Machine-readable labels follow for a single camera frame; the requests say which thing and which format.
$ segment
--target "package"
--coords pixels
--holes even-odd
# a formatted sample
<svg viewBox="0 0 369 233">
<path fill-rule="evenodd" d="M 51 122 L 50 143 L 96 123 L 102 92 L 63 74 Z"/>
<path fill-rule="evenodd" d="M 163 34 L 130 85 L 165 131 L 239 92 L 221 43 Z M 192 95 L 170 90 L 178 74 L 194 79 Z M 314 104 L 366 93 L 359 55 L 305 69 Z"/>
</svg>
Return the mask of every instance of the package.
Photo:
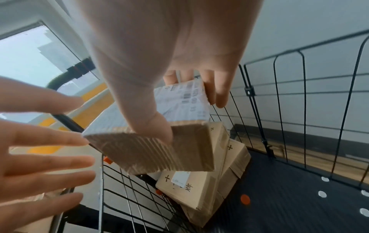
<svg viewBox="0 0 369 233">
<path fill-rule="evenodd" d="M 156 183 L 160 191 L 176 202 L 207 214 L 211 214 L 213 210 L 229 141 L 227 130 L 221 122 L 210 123 L 209 131 L 214 152 L 213 172 L 190 172 L 184 181 L 186 185 L 180 187 L 172 182 L 176 172 L 164 171 Z"/>
<path fill-rule="evenodd" d="M 133 175 L 174 171 L 213 171 L 209 102 L 201 80 L 156 88 L 157 110 L 169 121 L 173 143 L 141 137 L 127 125 L 116 103 L 83 132 L 103 155 Z"/>
<path fill-rule="evenodd" d="M 191 223 L 200 227 L 205 226 L 205 224 L 221 206 L 224 199 L 228 196 L 236 181 L 241 178 L 250 162 L 250 159 L 251 156 L 243 143 L 233 139 L 229 140 L 227 154 L 224 160 L 223 170 L 221 173 L 212 213 L 206 214 L 181 205 L 185 215 Z"/>
</svg>

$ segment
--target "black floor mat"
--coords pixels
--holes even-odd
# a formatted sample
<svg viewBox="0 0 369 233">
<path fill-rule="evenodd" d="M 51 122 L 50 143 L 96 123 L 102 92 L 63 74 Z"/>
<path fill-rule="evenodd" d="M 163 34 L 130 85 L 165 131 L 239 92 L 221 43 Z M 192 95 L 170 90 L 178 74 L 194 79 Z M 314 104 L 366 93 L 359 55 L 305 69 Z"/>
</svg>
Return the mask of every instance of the black floor mat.
<svg viewBox="0 0 369 233">
<path fill-rule="evenodd" d="M 205 232 L 369 232 L 369 197 L 360 190 L 329 181 L 251 152 L 252 163 L 205 226 Z M 327 194 L 326 198 L 318 195 Z M 247 194 L 251 204 L 240 197 Z"/>
</svg>

